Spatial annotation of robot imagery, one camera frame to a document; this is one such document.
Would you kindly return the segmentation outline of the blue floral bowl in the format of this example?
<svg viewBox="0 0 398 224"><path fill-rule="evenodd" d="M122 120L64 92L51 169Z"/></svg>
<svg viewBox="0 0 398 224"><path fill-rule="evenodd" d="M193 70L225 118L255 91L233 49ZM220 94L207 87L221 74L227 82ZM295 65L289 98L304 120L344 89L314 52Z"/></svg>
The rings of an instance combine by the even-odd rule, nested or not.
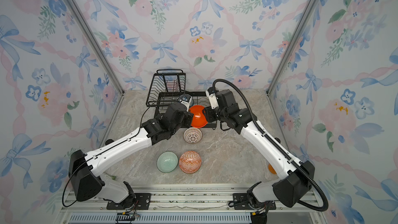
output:
<svg viewBox="0 0 398 224"><path fill-rule="evenodd" d="M189 109L194 105L193 97L186 93L179 96L177 101L184 105L187 111L189 111Z"/></svg>

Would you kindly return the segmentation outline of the orange bowl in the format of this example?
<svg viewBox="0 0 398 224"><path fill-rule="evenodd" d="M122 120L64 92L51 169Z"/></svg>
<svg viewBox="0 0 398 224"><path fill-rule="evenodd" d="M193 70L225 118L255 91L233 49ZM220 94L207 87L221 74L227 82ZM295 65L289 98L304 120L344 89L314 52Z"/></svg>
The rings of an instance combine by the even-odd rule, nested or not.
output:
<svg viewBox="0 0 398 224"><path fill-rule="evenodd" d="M200 129L208 124L206 117L203 114L204 109L205 107L202 105L194 105L189 109L189 112L193 114L193 119L191 122L192 127Z"/></svg>

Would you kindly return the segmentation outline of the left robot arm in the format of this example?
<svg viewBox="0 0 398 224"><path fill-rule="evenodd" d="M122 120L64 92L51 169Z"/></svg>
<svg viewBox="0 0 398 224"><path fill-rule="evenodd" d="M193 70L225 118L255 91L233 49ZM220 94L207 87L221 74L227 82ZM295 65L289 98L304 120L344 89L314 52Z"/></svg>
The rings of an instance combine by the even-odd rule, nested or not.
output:
<svg viewBox="0 0 398 224"><path fill-rule="evenodd" d="M103 173L135 152L169 140L180 128L189 126L193 118L189 107L186 101L172 103L164 114L142 123L130 134L96 150L74 152L68 176L76 200L84 202L97 197L131 205L134 199L131 186L113 181Z"/></svg>

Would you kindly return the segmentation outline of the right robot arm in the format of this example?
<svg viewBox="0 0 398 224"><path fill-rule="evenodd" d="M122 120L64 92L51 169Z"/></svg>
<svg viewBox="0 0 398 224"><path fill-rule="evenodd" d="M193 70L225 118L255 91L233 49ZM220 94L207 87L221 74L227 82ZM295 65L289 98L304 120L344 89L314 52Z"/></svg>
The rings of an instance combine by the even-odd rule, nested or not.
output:
<svg viewBox="0 0 398 224"><path fill-rule="evenodd" d="M312 188L315 168L308 162L293 156L275 138L251 111L250 106L240 108L230 90L217 91L213 87L206 91L210 106L202 112L207 121L225 122L230 129L248 140L268 161L278 179L259 182L247 190L247 200L254 209L268 201L279 201L286 207L300 204L307 208L312 205L302 201Z"/></svg>

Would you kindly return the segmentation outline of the white brown patterned bowl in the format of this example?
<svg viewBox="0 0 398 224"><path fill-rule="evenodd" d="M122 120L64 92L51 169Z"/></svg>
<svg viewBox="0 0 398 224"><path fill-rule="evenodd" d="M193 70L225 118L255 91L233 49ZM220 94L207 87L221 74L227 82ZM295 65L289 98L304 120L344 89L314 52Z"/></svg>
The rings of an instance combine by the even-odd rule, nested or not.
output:
<svg viewBox="0 0 398 224"><path fill-rule="evenodd" d="M186 129L183 133L183 139L189 144L196 144L200 142L203 138L203 133L200 129L195 127L190 127Z"/></svg>

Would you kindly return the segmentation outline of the pale green bowl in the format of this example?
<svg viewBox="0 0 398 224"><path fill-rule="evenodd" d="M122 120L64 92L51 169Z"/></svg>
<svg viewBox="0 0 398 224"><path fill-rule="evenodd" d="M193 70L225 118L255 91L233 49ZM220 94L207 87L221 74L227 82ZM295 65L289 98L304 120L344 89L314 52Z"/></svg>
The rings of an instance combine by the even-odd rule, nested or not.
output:
<svg viewBox="0 0 398 224"><path fill-rule="evenodd" d="M175 170L178 161L178 157L175 153L166 151L159 155L157 159L157 168L162 173L169 173Z"/></svg>

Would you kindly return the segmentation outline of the red white patterned bowl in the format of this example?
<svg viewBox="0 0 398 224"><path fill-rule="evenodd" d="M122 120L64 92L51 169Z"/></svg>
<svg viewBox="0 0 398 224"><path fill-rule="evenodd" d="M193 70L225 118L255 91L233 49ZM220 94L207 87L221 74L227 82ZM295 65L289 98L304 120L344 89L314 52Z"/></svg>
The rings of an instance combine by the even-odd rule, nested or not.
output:
<svg viewBox="0 0 398 224"><path fill-rule="evenodd" d="M186 174L197 172L202 164L202 158L196 151L186 151L179 159L179 167Z"/></svg>

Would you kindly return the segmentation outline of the left dark cap bottle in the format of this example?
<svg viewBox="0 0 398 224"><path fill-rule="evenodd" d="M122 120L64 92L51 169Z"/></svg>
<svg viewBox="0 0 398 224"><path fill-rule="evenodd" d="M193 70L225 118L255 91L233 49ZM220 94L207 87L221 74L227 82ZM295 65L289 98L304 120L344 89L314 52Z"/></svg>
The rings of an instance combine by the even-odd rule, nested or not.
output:
<svg viewBox="0 0 398 224"><path fill-rule="evenodd" d="M105 145L109 145L109 144L111 144L111 143L113 143L113 142L114 142L114 140L108 139L108 140L105 142Z"/></svg>

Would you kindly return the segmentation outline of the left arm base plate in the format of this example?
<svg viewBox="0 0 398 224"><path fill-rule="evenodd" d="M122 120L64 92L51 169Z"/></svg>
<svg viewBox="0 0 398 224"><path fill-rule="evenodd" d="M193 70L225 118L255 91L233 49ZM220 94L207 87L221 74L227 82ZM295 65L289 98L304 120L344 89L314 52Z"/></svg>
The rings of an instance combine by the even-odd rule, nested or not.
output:
<svg viewBox="0 0 398 224"><path fill-rule="evenodd" d="M128 196L121 203L108 201L107 210L148 210L152 194L137 193L134 196Z"/></svg>

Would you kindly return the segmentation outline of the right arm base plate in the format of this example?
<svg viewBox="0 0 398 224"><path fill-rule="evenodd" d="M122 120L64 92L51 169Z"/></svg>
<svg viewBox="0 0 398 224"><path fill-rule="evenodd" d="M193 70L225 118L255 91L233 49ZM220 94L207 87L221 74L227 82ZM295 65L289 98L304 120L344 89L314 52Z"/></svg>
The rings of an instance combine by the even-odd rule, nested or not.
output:
<svg viewBox="0 0 398 224"><path fill-rule="evenodd" d="M258 203L253 199L249 200L246 193L233 193L232 198L232 201L228 203L228 207L235 210L260 211L266 209L267 206L269 206L269 210L276 210L275 202Z"/></svg>

